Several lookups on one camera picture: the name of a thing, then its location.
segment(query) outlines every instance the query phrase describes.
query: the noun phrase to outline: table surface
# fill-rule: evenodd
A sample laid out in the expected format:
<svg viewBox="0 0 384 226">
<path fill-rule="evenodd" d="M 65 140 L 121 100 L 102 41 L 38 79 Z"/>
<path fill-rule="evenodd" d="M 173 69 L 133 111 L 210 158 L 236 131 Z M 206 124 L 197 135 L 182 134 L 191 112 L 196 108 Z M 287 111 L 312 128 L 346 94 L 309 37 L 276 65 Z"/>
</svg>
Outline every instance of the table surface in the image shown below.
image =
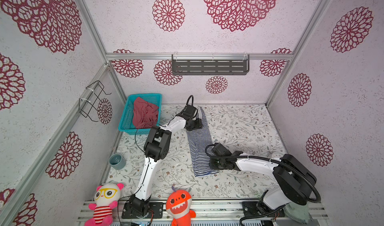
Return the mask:
<svg viewBox="0 0 384 226">
<path fill-rule="evenodd" d="M 271 117 L 264 105 L 199 105 L 205 111 L 212 142 L 220 142 L 232 152 L 271 157 L 286 153 Z M 184 105 L 162 105 L 161 124 L 166 124 Z M 147 135 L 137 135 L 142 147 Z M 144 166 L 144 154 L 134 136 L 123 133 L 117 153 L 126 159 L 122 170 L 109 171 L 108 183 L 124 183 L 122 196 L 135 192 Z M 276 187 L 274 178 L 247 171 L 223 170 L 215 175 L 193 174 L 185 129 L 172 134 L 167 157 L 162 161 L 152 187 L 152 199 L 167 198 L 171 187 L 189 191 L 195 198 L 257 198 L 266 189 Z"/>
</svg>

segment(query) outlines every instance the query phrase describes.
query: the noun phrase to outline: mounting plate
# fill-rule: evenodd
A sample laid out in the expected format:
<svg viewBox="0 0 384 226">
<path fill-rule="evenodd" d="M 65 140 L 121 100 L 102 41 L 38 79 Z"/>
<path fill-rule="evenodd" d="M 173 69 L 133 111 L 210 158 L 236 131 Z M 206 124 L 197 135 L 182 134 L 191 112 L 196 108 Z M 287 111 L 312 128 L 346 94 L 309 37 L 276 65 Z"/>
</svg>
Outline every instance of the mounting plate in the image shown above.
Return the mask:
<svg viewBox="0 0 384 226">
<path fill-rule="evenodd" d="M 243 213 L 245 217 L 252 217 L 252 216 L 258 216 L 261 215 L 260 211 L 257 209 L 257 201 L 251 201 L 251 202 L 243 202 Z M 280 209 L 279 211 L 276 212 L 276 215 L 279 213 L 279 218 L 284 217 L 284 210 Z M 267 218 L 275 217 L 275 213 L 269 214 L 266 216 Z"/>
<path fill-rule="evenodd" d="M 162 218 L 163 217 L 163 205 L 164 205 L 164 203 L 149 203 L 149 209 L 148 209 L 147 215 L 144 217 L 140 217 L 130 207 L 131 204 L 129 204 L 129 202 L 127 201 L 124 204 L 124 209 L 122 211 L 121 218 L 123 218 L 123 219 L 149 218 L 150 219 L 152 217 L 150 210 L 153 210 L 153 212 L 154 212 L 154 215 L 153 215 L 154 219 L 155 218 Z"/>
</svg>

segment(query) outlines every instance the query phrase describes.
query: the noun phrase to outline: aluminum rail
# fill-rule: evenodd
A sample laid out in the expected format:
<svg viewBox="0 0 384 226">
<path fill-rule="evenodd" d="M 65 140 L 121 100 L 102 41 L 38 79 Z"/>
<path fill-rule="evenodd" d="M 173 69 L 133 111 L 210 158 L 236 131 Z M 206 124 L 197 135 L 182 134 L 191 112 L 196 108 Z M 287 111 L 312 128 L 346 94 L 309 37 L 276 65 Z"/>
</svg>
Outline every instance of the aluminum rail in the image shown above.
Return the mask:
<svg viewBox="0 0 384 226">
<path fill-rule="evenodd" d="M 107 53 L 108 60 L 291 60 L 293 54 L 277 53 Z"/>
</svg>

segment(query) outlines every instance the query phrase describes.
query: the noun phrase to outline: red floral pattern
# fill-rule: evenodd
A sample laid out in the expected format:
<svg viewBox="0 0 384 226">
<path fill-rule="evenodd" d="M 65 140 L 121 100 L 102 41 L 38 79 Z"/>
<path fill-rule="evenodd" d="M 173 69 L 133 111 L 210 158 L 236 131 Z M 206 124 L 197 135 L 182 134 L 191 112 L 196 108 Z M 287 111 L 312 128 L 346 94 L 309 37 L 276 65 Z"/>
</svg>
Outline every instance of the red floral pattern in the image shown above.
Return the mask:
<svg viewBox="0 0 384 226">
<path fill-rule="evenodd" d="M 333 159 L 333 147 L 328 138 L 321 134 L 314 134 L 307 141 L 307 155 L 318 166 L 327 166 Z"/>
<path fill-rule="evenodd" d="M 133 53 L 130 50 L 119 49 L 114 53 Z M 113 60 L 113 68 L 123 76 L 128 78 L 138 77 L 143 72 L 143 63 L 141 60 Z"/>
<path fill-rule="evenodd" d="M 82 148 L 79 136 L 70 132 L 45 172 L 50 178 L 64 179 L 68 177 L 79 165 L 83 153 Z"/>
<path fill-rule="evenodd" d="M 331 35 L 331 47 L 337 52 L 346 52 L 362 43 L 372 27 L 372 11 L 357 7 L 343 15 Z"/>
<path fill-rule="evenodd" d="M 103 124 L 108 124 L 112 118 L 112 105 L 108 99 L 103 98 L 100 100 L 97 107 L 97 115 Z"/>
<path fill-rule="evenodd" d="M 288 86 L 288 99 L 295 107 L 304 105 L 310 98 L 311 80 L 303 73 L 294 76 Z"/>
<path fill-rule="evenodd" d="M 152 6 L 153 19 L 164 31 L 175 31 L 184 22 L 184 7 L 180 0 L 156 0 Z"/>
<path fill-rule="evenodd" d="M 17 104 L 24 92 L 23 73 L 11 59 L 0 53 L 0 111 Z"/>
<path fill-rule="evenodd" d="M 222 76 L 214 76 L 208 79 L 205 88 L 212 94 L 222 93 L 228 86 L 228 81 Z"/>
<path fill-rule="evenodd" d="M 67 53 L 79 44 L 81 20 L 73 0 L 0 0 L 1 9 L 38 46 Z"/>
<path fill-rule="evenodd" d="M 7 188 L 6 190 L 0 192 L 0 210 L 8 201 L 9 197 L 13 194 L 14 191 L 15 189 Z"/>
<path fill-rule="evenodd" d="M 277 50 L 273 50 L 271 53 L 291 53 L 292 51 L 286 48 L 279 48 Z M 260 71 L 263 75 L 273 77 L 275 75 L 279 75 L 281 70 L 286 64 L 286 60 L 262 60 L 260 64 Z"/>
<path fill-rule="evenodd" d="M 183 76 L 176 76 L 172 73 L 172 62 L 170 60 L 159 61 L 153 69 L 156 79 L 164 85 L 178 84 Z"/>
<path fill-rule="evenodd" d="M 244 31 L 264 19 L 277 0 L 204 0 L 207 13 L 222 29 Z"/>
<path fill-rule="evenodd" d="M 12 226 L 31 226 L 35 222 L 35 216 L 37 213 L 37 200 L 35 194 L 31 193 L 28 200 L 24 203 L 22 209 L 17 214 Z"/>
</svg>

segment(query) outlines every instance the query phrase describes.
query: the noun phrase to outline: stuffed toy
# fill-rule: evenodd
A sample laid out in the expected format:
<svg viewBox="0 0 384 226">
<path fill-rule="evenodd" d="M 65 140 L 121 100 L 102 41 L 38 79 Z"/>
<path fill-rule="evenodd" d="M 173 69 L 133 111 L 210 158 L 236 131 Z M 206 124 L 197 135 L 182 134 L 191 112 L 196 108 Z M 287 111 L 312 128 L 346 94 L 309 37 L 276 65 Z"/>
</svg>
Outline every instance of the stuffed toy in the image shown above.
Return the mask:
<svg viewBox="0 0 384 226">
<path fill-rule="evenodd" d="M 172 186 L 173 193 L 168 197 L 166 202 L 167 212 L 173 216 L 172 226 L 190 226 L 191 218 L 196 217 L 191 207 L 192 197 L 185 190 L 175 190 Z"/>
<path fill-rule="evenodd" d="M 85 222 L 85 226 L 109 226 L 113 222 L 112 209 L 118 206 L 121 196 L 121 189 L 124 184 L 107 183 L 96 188 L 94 197 L 95 203 L 88 205 L 90 210 L 94 210 L 93 218 Z"/>
</svg>

